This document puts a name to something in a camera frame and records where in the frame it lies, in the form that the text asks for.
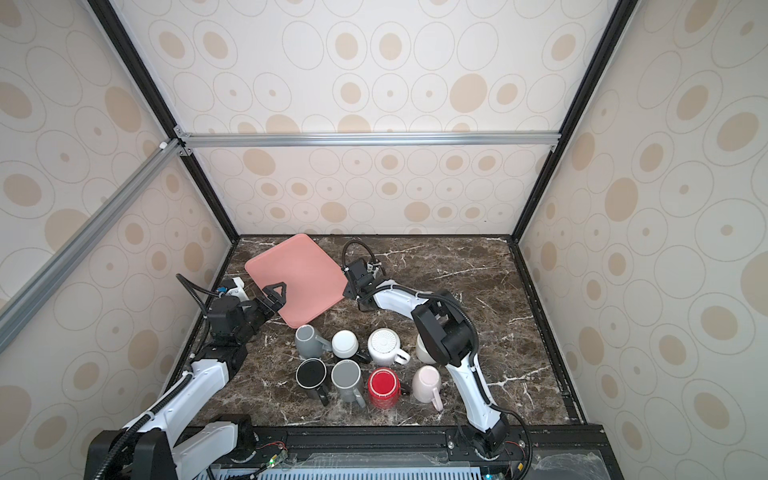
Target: red mug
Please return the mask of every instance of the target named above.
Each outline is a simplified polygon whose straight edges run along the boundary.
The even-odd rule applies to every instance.
[[[380,367],[368,377],[368,396],[376,408],[391,409],[400,399],[400,379],[391,369]]]

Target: mug handle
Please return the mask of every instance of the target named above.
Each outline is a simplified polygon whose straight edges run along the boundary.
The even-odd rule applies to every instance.
[[[395,361],[400,365],[405,365],[411,361],[411,356],[402,349],[395,350]]]
[[[321,385],[320,388],[317,389],[317,394],[320,396],[320,401],[323,403],[323,406],[327,407],[330,402],[328,401],[328,390],[326,389],[326,386]]]
[[[371,363],[371,356],[362,350],[358,350],[357,353],[352,355],[352,359],[358,363]]]
[[[442,412],[442,399],[440,398],[440,392],[437,388],[432,389],[432,404],[435,406],[438,412]]]
[[[364,409],[366,407],[366,400],[362,397],[362,393],[360,393],[358,389],[354,389],[352,392],[355,394],[355,400],[357,401],[357,404],[361,409]]]
[[[317,339],[318,342],[320,342],[320,344],[323,345],[323,350],[325,350],[326,352],[332,352],[333,351],[333,347],[331,346],[331,342],[329,342],[328,340],[324,339],[320,335],[316,336],[315,338]]]

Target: mug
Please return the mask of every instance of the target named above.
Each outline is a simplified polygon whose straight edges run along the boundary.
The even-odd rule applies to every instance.
[[[368,397],[378,409],[391,409],[400,399],[400,379],[386,367],[379,367],[368,377]]]
[[[421,403],[429,403],[435,406],[438,412],[442,411],[442,399],[440,399],[440,372],[431,365],[423,366],[416,370],[411,383],[413,398]]]
[[[429,352],[427,352],[426,347],[424,346],[424,340],[422,340],[422,336],[418,335],[416,337],[416,357],[421,360],[423,363],[427,363],[429,365],[432,365],[434,363],[437,363],[435,359],[433,359]]]
[[[339,390],[339,398],[344,402],[357,402],[360,408],[366,407],[366,401],[362,397],[362,375],[360,365],[352,360],[345,359],[338,362],[331,372],[331,381]]]
[[[353,359],[359,363],[371,363],[371,357],[359,349],[357,337],[349,330],[340,330],[331,339],[333,355],[339,359]]]
[[[321,359],[307,359],[296,369],[296,383],[306,396],[328,406],[328,368]]]
[[[400,337],[390,329],[378,329],[371,333],[368,353],[379,366],[390,366],[393,362],[405,365],[411,361],[411,356],[400,349]]]
[[[323,352],[333,351],[331,342],[321,337],[311,325],[302,325],[296,330],[296,349],[301,360],[318,359]]]

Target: gray mug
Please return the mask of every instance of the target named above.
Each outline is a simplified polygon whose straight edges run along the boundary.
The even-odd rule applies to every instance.
[[[321,337],[311,325],[302,325],[296,331],[296,349],[301,360],[318,359],[323,352],[333,351],[331,342]]]
[[[338,362],[331,372],[331,381],[339,391],[339,398],[344,402],[357,402],[360,408],[366,407],[362,397],[362,375],[360,366],[353,360]]]

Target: white mug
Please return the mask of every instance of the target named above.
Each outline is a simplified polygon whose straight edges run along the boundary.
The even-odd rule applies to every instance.
[[[427,352],[426,347],[424,347],[424,341],[422,340],[421,335],[416,337],[416,357],[422,362],[427,363],[429,365],[437,363],[435,359],[433,359],[429,355],[429,352]]]
[[[413,398],[421,403],[432,402],[437,411],[441,412],[440,385],[440,372],[431,365],[423,366],[416,370],[416,374],[411,382]]]
[[[400,349],[400,337],[390,329],[378,329],[371,333],[368,354],[378,366],[390,366],[393,362],[405,365],[411,361],[411,356]]]
[[[340,359],[352,359],[359,363],[371,363],[371,358],[359,348],[357,337],[350,330],[339,330],[331,339],[333,355]]]

